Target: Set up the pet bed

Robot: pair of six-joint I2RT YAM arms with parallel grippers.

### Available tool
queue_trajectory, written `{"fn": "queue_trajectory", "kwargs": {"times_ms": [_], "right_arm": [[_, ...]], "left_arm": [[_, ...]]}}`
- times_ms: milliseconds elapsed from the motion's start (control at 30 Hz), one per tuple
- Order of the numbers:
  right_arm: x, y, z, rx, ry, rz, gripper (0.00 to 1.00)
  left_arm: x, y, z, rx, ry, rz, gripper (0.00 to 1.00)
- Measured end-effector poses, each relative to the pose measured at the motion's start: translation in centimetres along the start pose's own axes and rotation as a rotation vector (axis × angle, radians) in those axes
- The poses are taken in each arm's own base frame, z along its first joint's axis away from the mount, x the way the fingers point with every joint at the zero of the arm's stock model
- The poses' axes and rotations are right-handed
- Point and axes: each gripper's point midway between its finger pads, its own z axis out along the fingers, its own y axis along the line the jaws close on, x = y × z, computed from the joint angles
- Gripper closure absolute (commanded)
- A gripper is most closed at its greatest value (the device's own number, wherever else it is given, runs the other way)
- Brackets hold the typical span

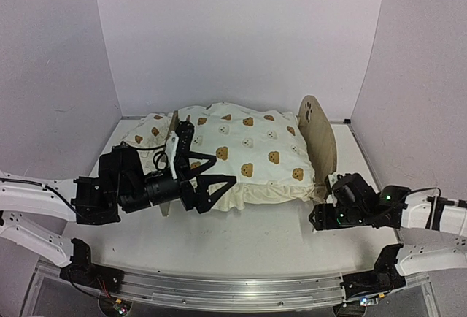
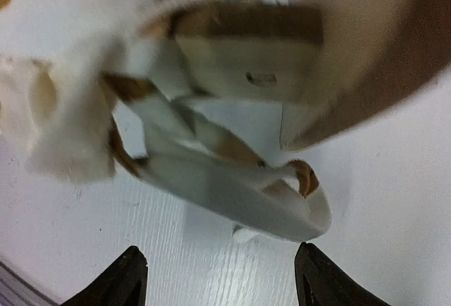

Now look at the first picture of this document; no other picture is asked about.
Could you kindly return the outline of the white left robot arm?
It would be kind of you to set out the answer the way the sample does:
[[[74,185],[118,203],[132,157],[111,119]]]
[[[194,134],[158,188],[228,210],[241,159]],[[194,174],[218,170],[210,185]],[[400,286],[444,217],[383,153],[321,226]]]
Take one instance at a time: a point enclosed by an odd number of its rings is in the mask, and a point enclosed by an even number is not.
[[[23,214],[44,215],[86,226],[120,222],[132,213],[180,200],[186,210],[205,213],[236,184],[231,175],[209,175],[216,157],[185,147],[169,151],[166,166],[145,174],[139,149],[126,143],[99,158],[97,177],[38,180],[1,174],[1,236],[45,257],[61,278],[84,286],[119,282],[122,272],[92,262],[84,241],[46,232]]]

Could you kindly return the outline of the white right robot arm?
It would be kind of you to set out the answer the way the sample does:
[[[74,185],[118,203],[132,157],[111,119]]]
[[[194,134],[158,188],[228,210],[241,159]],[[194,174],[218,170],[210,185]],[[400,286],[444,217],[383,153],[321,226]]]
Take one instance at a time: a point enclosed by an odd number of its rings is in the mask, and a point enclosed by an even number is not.
[[[317,231],[370,226],[427,229],[454,237],[445,246],[385,246],[373,269],[343,275],[347,300],[402,289],[406,277],[415,273],[466,268],[466,201],[444,198],[436,187],[386,186],[376,192],[358,173],[332,174],[326,186],[332,201],[316,205],[309,214]]]

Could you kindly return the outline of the large bear print cushion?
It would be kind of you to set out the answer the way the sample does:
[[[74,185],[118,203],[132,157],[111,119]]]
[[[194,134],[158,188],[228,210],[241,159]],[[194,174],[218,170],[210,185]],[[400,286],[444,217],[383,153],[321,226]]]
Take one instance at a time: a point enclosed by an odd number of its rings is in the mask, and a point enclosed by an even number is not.
[[[178,118],[194,125],[190,149],[217,157],[206,173],[236,177],[216,210],[312,198],[314,170],[293,113],[220,102],[182,108]]]

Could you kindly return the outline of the wooden pet bed frame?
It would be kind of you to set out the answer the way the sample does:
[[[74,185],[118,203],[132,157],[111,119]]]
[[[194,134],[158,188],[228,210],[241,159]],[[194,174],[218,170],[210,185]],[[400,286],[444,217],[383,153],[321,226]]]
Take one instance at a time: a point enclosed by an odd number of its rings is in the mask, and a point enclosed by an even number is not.
[[[169,133],[181,122],[178,111],[173,113]],[[312,198],[304,202],[322,204],[329,194],[325,185],[327,176],[336,171],[337,151],[334,132],[319,102],[313,96],[305,96],[299,112],[294,115],[298,119],[298,128],[305,139],[307,154],[314,170]]]

